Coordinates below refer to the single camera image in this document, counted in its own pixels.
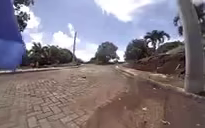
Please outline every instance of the dirt embankment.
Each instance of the dirt embankment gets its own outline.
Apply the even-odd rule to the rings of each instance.
[[[149,72],[162,74],[184,74],[185,56],[179,54],[159,54],[139,60],[136,64],[129,64],[128,67]]]

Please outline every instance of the pole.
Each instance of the pole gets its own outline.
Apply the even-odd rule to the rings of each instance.
[[[77,32],[75,32],[74,36],[74,42],[73,42],[73,57],[72,57],[72,62],[75,63],[75,51],[76,51],[76,37],[77,37]]]

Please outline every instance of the road edge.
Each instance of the road edge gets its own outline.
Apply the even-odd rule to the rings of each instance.
[[[53,67],[53,68],[39,68],[39,69],[27,69],[27,70],[17,70],[13,71],[2,71],[0,75],[9,75],[9,74],[21,74],[21,73],[31,73],[31,72],[43,72],[43,71],[53,71],[53,70],[61,70],[68,68],[79,68],[80,66],[69,66],[69,67]]]
[[[194,100],[205,101],[205,97],[203,97],[203,96],[199,96],[199,95],[196,95],[196,94],[193,94],[193,93],[185,92],[184,89],[182,89],[182,88],[175,87],[175,86],[172,86],[172,85],[169,85],[169,84],[164,84],[164,83],[155,81],[155,80],[150,79],[150,78],[141,77],[141,76],[139,76],[139,75],[137,75],[137,74],[135,74],[131,71],[126,70],[127,68],[123,68],[122,66],[116,66],[115,69],[116,69],[116,71],[122,73],[123,75],[125,75],[127,77],[131,77],[133,79],[137,79],[138,77],[140,77],[140,78],[146,80],[148,83],[150,83],[150,84],[152,84],[152,85],[154,85],[158,88],[162,88],[162,89],[165,89],[165,90],[171,90],[173,92],[179,93],[181,95],[184,95],[188,98],[192,98]]]

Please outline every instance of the blue sky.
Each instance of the blue sky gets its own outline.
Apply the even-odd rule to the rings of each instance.
[[[71,49],[77,31],[76,55],[85,61],[103,41],[117,45],[123,58],[129,41],[154,29],[179,39],[173,25],[176,0],[36,0],[24,10],[31,15],[23,32],[27,48],[36,41]]]

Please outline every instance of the vegetation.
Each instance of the vegetation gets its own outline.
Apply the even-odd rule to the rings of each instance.
[[[180,41],[174,41],[174,42],[167,42],[163,45],[161,45],[158,49],[157,49],[157,53],[166,53],[172,49],[175,49],[179,46],[184,45],[182,42]]]
[[[139,60],[148,56],[150,56],[150,51],[143,39],[132,40],[125,51],[126,61]]]
[[[119,60],[116,53],[118,47],[111,42],[102,43],[96,52],[95,59],[98,64],[108,64],[110,60]]]
[[[20,32],[23,32],[27,26],[27,21],[30,20],[30,15],[21,10],[22,6],[31,6],[34,0],[14,0],[15,15],[17,17]]]
[[[22,65],[32,64],[34,67],[52,64],[64,64],[72,62],[73,54],[68,49],[58,46],[42,46],[40,43],[33,43],[31,50],[23,56]]]
[[[163,44],[165,41],[165,37],[169,40],[170,35],[164,31],[153,30],[152,32],[147,32],[144,36],[145,41],[147,42],[147,46],[149,43],[153,46],[153,51],[155,52],[157,47],[160,44]]]
[[[202,36],[205,37],[205,3],[201,3],[198,5],[193,5],[195,7],[197,16],[198,16],[198,22],[200,24],[201,27],[201,32],[202,32]],[[180,21],[180,16],[177,15],[174,20],[174,25],[176,27],[178,27],[178,33],[179,35],[183,35],[183,27],[182,27],[182,23]]]

